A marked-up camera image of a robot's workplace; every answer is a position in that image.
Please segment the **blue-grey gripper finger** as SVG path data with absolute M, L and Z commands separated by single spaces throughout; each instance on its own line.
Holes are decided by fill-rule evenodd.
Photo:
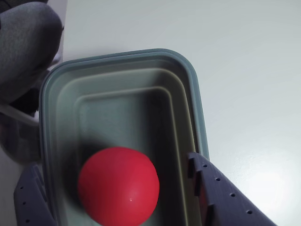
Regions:
M 26 166 L 14 190 L 14 207 L 19 226 L 56 226 L 36 163 Z
M 274 226 L 223 173 L 199 153 L 188 153 L 188 178 L 203 226 Z

